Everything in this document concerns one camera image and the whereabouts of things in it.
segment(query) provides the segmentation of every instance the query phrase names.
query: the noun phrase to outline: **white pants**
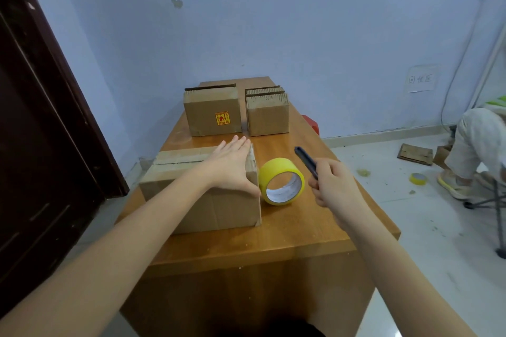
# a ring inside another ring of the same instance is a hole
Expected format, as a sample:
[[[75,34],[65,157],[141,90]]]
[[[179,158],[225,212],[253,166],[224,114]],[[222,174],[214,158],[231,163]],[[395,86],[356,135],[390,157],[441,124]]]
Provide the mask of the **white pants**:
[[[482,161],[490,174],[502,181],[500,174],[506,160],[506,124],[485,108],[467,111],[457,126],[455,144],[446,165],[457,176],[472,179]]]

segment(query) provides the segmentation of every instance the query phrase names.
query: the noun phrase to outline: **fragile sticker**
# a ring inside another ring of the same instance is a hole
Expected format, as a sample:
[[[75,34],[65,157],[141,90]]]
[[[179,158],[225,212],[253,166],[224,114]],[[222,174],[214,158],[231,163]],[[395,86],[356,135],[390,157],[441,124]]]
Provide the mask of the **fragile sticker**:
[[[228,111],[216,113],[216,123],[218,123],[219,126],[230,124]]]

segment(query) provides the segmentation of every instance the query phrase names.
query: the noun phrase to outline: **sneaker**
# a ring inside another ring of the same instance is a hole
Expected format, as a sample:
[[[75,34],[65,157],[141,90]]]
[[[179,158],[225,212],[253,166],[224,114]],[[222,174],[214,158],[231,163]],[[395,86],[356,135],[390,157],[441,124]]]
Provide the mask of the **sneaker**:
[[[438,183],[445,188],[457,200],[469,199],[470,186],[460,185],[457,176],[452,171],[446,170],[438,175]]]
[[[475,179],[480,183],[480,185],[488,190],[494,190],[494,178],[488,172],[480,172],[475,174]],[[506,191],[506,185],[502,182],[498,181],[499,191]]]

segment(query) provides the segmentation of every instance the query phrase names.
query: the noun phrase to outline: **red object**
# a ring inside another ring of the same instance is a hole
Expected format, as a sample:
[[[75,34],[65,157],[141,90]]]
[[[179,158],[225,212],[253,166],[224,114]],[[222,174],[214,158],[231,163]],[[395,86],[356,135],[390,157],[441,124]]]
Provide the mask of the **red object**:
[[[320,136],[320,128],[318,127],[318,123],[316,123],[312,118],[307,117],[306,115],[302,115],[302,117],[307,121],[307,123],[315,130],[315,132]]]

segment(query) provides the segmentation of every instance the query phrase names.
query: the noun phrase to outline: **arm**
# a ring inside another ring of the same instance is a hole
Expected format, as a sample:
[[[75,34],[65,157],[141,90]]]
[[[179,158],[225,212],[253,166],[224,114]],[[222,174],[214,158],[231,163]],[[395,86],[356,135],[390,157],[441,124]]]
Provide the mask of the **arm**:
[[[2,320],[0,336],[97,336],[163,243],[211,187],[260,196],[246,179],[250,141],[234,136],[57,271]]]
[[[476,337],[371,212],[351,172],[324,159],[317,172],[319,180],[309,181],[317,204],[332,211],[362,254],[402,336]]]

